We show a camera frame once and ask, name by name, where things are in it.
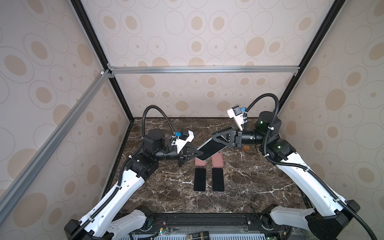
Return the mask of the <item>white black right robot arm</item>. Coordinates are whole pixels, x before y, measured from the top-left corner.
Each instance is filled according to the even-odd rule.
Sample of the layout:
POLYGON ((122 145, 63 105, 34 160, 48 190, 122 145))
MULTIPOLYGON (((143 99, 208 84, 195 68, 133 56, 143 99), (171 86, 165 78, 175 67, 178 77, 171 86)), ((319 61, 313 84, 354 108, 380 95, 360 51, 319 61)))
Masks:
POLYGON ((267 223, 267 230, 271 224, 287 225, 310 231, 320 240, 335 240, 352 219, 359 219, 359 204, 347 201, 324 183, 296 149, 280 137, 282 122, 274 113, 261 112, 253 130, 245 127, 243 108, 236 106, 227 113, 236 125, 214 133, 212 140, 230 148, 259 145, 261 153, 290 177, 312 204, 309 209, 271 205, 261 218, 267 223))

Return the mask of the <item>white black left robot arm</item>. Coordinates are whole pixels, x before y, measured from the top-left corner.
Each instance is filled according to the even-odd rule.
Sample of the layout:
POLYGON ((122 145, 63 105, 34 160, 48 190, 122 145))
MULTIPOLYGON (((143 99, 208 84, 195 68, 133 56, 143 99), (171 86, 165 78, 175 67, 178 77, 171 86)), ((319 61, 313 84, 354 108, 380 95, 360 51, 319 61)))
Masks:
POLYGON ((119 240, 135 230, 150 228, 152 216, 146 208, 136 209, 116 219, 128 199, 158 169, 160 160, 178 160, 179 164, 200 154, 191 145, 194 133, 175 132, 171 139, 161 129, 152 129, 143 136, 139 152, 128 159, 117 183, 80 220, 70 220, 65 226, 69 240, 119 240))

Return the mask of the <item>pink phone case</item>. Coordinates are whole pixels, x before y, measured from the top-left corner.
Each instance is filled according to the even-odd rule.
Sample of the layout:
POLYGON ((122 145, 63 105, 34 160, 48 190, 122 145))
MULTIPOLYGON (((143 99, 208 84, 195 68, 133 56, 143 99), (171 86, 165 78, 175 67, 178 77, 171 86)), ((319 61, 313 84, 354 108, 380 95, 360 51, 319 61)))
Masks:
POLYGON ((195 166, 197 167, 205 167, 207 165, 207 161, 202 161, 198 158, 195 158, 195 166))
POLYGON ((218 152, 212 156, 212 167, 213 168, 223 168, 224 159, 221 152, 218 152))

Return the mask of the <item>light blue cased phone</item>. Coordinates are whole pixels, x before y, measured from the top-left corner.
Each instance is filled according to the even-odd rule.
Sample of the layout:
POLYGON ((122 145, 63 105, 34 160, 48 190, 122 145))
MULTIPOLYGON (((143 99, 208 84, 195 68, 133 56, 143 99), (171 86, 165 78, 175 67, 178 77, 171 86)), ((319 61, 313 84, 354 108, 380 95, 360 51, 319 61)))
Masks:
POLYGON ((225 143, 227 143, 228 141, 225 140, 222 136, 218 137, 218 140, 219 142, 216 142, 215 140, 210 138, 208 141, 198 147, 197 150, 202 152, 203 154, 198 156, 197 158, 199 160, 206 161, 207 159, 211 158, 214 154, 220 152, 221 150, 227 147, 225 143))

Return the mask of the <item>phone with black screen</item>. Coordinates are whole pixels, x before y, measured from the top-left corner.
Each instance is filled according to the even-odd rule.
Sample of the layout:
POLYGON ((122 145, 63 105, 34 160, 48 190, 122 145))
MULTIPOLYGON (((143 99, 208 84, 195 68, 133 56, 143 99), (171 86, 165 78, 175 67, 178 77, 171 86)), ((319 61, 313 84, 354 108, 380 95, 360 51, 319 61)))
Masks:
POLYGON ((215 192, 224 192, 224 171, 222 168, 212 168, 212 188, 215 192))

